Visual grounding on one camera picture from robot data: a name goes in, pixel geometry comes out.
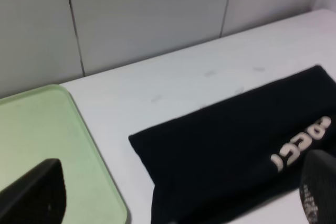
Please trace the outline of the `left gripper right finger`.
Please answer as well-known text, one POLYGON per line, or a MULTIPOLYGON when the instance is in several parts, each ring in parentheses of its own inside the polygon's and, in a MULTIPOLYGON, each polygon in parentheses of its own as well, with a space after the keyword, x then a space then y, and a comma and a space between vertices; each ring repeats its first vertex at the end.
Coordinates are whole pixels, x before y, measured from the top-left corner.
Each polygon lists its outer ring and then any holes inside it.
POLYGON ((335 157, 322 150, 310 151, 299 192, 308 223, 335 224, 335 157))

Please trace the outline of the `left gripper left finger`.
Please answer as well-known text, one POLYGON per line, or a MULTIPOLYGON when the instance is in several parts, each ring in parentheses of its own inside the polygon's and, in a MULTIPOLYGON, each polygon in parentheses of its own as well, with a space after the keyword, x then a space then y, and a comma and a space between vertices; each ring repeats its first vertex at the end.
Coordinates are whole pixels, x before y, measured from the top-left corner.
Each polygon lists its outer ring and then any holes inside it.
POLYGON ((1 190, 1 223, 62 223, 67 195, 61 161, 42 161, 1 190))

